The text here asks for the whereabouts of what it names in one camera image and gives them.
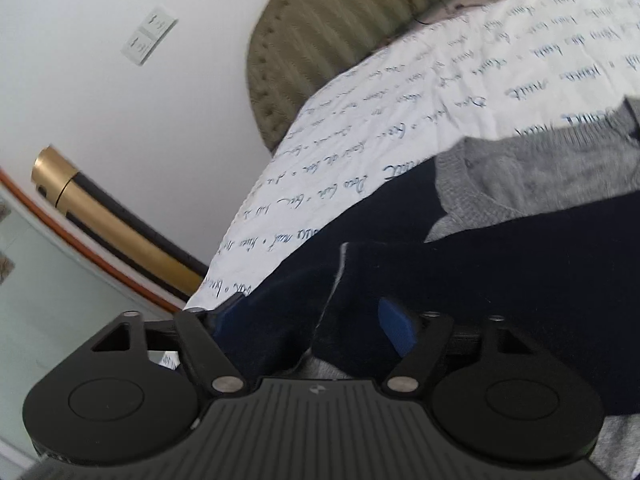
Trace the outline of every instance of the orange edge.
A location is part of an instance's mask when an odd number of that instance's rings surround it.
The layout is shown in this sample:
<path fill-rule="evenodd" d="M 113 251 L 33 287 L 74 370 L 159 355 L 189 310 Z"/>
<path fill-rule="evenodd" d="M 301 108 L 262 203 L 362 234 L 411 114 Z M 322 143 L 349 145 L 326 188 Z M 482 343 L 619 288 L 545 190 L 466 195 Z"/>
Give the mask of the orange edge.
<path fill-rule="evenodd" d="M 110 275 L 112 278 L 115 278 L 123 285 L 128 286 L 135 293 L 139 294 L 146 300 L 149 300 L 151 303 L 159 306 L 163 310 L 168 312 L 180 312 L 180 308 L 175 306 L 172 303 L 169 303 L 164 298 L 161 298 L 157 294 L 151 292 L 144 286 L 140 285 L 136 281 L 132 280 L 129 276 L 120 272 L 118 269 L 113 267 L 109 262 L 98 256 L 98 254 L 94 253 L 91 249 L 89 249 L 86 245 L 84 245 L 80 240 L 78 240 L 71 233 L 62 228 L 58 222 L 56 222 L 51 216 L 45 213 L 33 200 L 31 200 L 28 196 L 26 196 L 22 190 L 16 186 L 15 182 L 9 178 L 9 176 L 0 168 L 0 183 L 2 183 L 22 204 L 33 213 L 37 218 L 46 225 L 49 229 L 51 229 L 55 234 L 57 234 L 60 238 L 62 238 L 67 244 L 72 246 L 76 251 L 78 251 L 82 256 L 84 256 L 91 263 L 100 267 L 104 272 Z"/>

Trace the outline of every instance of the logo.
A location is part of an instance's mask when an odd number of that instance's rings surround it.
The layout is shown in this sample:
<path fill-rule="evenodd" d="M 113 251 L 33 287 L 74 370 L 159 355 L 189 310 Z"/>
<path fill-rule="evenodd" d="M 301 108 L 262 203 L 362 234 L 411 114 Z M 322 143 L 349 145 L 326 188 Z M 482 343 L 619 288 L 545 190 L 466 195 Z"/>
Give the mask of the logo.
<path fill-rule="evenodd" d="M 309 388 L 309 391 L 312 394 L 320 395 L 325 393 L 326 388 L 322 386 L 322 384 L 314 384 L 311 388 Z"/>

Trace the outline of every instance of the silver pin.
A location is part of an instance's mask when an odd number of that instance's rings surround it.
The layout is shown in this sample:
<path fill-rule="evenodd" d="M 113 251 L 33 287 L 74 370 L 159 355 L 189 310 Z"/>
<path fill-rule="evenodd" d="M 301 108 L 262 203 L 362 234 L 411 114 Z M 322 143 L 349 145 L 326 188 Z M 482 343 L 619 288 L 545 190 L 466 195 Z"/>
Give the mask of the silver pin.
<path fill-rule="evenodd" d="M 413 377 L 398 375 L 396 377 L 391 377 L 386 382 L 386 386 L 390 390 L 393 390 L 395 392 L 408 394 L 417 390 L 418 386 L 420 386 L 420 383 L 416 381 Z"/>
<path fill-rule="evenodd" d="M 223 375 L 222 377 L 214 379 L 211 386 L 221 394 L 234 394 L 242 390 L 244 387 L 244 381 L 240 377 Z"/>

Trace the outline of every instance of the green headboard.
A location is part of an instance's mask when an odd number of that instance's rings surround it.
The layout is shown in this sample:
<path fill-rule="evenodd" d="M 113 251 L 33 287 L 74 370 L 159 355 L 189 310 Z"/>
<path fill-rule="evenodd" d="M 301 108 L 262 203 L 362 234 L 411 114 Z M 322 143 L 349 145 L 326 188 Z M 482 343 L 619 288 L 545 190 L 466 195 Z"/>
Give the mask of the green headboard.
<path fill-rule="evenodd" d="M 252 108 L 272 152 L 306 100 L 439 0 L 270 0 L 249 44 Z"/>

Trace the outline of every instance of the white bed sheet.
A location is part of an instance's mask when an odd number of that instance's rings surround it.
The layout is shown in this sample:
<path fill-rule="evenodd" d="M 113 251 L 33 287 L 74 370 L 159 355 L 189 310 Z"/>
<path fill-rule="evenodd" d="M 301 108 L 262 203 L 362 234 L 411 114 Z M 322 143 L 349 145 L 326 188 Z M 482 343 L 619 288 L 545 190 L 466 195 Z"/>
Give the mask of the white bed sheet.
<path fill-rule="evenodd" d="M 316 231 L 463 136 L 594 121 L 640 94 L 640 0 L 503 0 L 420 26 L 300 111 L 188 306 L 251 292 Z"/>

